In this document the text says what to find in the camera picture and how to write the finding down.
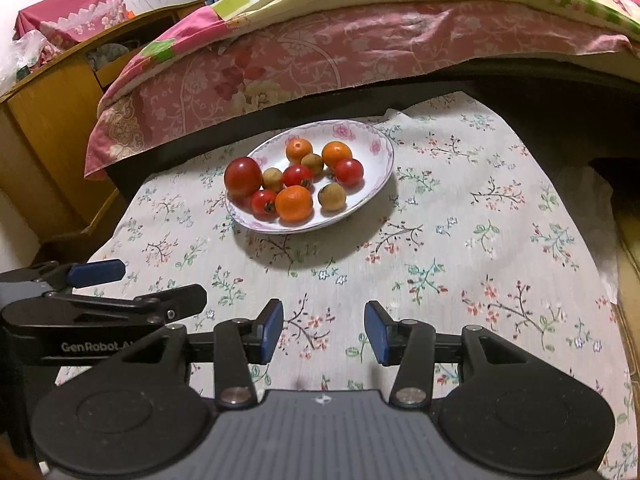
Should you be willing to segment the small red tomato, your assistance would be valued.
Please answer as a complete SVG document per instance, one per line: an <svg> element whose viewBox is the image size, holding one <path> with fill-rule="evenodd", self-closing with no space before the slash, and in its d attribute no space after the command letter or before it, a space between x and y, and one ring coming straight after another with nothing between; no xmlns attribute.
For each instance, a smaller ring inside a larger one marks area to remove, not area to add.
<svg viewBox="0 0 640 480"><path fill-rule="evenodd" d="M311 171L302 165L292 165L283 171L283 184L286 188L301 186L309 190L314 184Z"/></svg>
<svg viewBox="0 0 640 480"><path fill-rule="evenodd" d="M353 158L344 158L337 162L333 169L335 180L344 188L360 185L363 179L363 166Z"/></svg>
<svg viewBox="0 0 640 480"><path fill-rule="evenodd" d="M277 218L276 199L278 194L261 188L250 196L250 209L256 219L270 221Z"/></svg>

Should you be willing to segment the large red tomato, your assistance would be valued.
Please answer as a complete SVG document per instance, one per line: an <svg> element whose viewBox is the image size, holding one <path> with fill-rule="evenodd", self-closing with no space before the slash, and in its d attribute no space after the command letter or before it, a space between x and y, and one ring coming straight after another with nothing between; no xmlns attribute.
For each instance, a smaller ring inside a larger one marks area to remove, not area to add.
<svg viewBox="0 0 640 480"><path fill-rule="evenodd" d="M252 158L233 159L224 170L224 186L230 196L251 196L262 187L262 170Z"/></svg>

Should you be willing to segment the brown longan fruit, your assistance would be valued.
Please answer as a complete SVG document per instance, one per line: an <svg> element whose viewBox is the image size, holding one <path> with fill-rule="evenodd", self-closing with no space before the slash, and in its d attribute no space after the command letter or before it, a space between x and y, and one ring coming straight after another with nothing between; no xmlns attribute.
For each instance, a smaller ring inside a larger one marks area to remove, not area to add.
<svg viewBox="0 0 640 480"><path fill-rule="evenodd" d="M346 206L346 192L341 185L333 182L319 191L318 201L325 211L340 211Z"/></svg>
<svg viewBox="0 0 640 480"><path fill-rule="evenodd" d="M282 171L274 167L266 169L262 173L262 187L273 193L280 193L284 188Z"/></svg>
<svg viewBox="0 0 640 480"><path fill-rule="evenodd" d="M305 155L300 161L300 164L309 169L315 178L319 177L324 170L324 161L322 157L316 153Z"/></svg>

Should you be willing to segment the small orange mandarin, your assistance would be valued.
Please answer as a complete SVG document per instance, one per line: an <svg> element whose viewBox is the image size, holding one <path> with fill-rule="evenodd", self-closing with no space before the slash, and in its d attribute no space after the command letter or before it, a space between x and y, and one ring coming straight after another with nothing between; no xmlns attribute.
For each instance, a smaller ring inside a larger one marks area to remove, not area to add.
<svg viewBox="0 0 640 480"><path fill-rule="evenodd" d="M303 138L292 138L285 145L285 156L291 165L298 165L305 156L313 151L312 144Z"/></svg>

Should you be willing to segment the floral white tablecloth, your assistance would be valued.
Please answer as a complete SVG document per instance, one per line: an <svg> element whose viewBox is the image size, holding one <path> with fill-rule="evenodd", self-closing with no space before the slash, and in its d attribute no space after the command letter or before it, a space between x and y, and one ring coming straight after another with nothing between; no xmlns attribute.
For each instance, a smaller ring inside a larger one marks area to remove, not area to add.
<svg viewBox="0 0 640 480"><path fill-rule="evenodd" d="M602 394L616 418L601 470L638 474L631 374L616 320L616 233L608 185L590 169L543 170L495 112L450 94L373 118L395 149L385 188L342 222L256 234L224 206L227 162L244 141L146 181L98 251L126 276L93 293L132 298L198 283L191 332L285 308L277 354L250 371L258 389L387 390L363 307L378 300L442 333L477 324Z"/></svg>

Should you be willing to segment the wooden cabinet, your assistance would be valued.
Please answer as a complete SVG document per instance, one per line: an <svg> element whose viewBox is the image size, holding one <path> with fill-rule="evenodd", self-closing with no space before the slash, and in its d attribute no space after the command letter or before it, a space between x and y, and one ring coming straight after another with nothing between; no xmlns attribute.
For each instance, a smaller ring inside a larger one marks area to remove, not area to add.
<svg viewBox="0 0 640 480"><path fill-rule="evenodd" d="M92 231L114 203L110 179L84 177L99 100L136 53L203 4L130 18L56 56L2 96L1 188L40 244Z"/></svg>

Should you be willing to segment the white floral plate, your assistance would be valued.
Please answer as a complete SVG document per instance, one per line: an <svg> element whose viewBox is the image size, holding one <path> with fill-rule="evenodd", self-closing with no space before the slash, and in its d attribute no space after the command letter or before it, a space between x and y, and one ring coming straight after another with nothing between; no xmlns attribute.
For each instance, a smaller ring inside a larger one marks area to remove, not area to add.
<svg viewBox="0 0 640 480"><path fill-rule="evenodd" d="M369 203L392 175L394 161L392 142L364 122L295 127L230 162L227 211L260 234L322 229Z"/></svg>

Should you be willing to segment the pink cloth covered box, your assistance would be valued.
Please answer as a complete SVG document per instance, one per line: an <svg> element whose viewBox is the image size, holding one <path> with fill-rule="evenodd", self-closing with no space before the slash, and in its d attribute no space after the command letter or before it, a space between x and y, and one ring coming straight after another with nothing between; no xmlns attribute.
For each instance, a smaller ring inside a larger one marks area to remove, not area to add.
<svg viewBox="0 0 640 480"><path fill-rule="evenodd" d="M130 18L125 0L42 0L17 12L12 39L38 30L67 50Z"/></svg>

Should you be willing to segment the pink floral quilt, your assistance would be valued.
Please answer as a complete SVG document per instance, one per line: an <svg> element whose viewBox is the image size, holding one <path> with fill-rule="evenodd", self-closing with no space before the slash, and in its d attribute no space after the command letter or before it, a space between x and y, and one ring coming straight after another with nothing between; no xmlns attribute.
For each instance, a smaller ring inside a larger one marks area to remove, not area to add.
<svg viewBox="0 0 640 480"><path fill-rule="evenodd" d="M85 175L303 96L474 58L639 76L639 0L220 0L147 44L99 102Z"/></svg>

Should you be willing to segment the dark bed frame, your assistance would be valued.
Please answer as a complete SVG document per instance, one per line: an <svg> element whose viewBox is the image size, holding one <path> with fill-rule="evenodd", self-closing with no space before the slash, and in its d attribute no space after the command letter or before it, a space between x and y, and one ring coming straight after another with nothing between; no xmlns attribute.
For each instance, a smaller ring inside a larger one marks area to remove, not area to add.
<svg viewBox="0 0 640 480"><path fill-rule="evenodd" d="M527 142L577 142L579 159L612 158L630 176L639 166L639 86L569 62L485 58L426 76L323 92L227 119L114 162L107 175L132 200L151 174L268 130L337 118L378 116L461 91L488 106Z"/></svg>

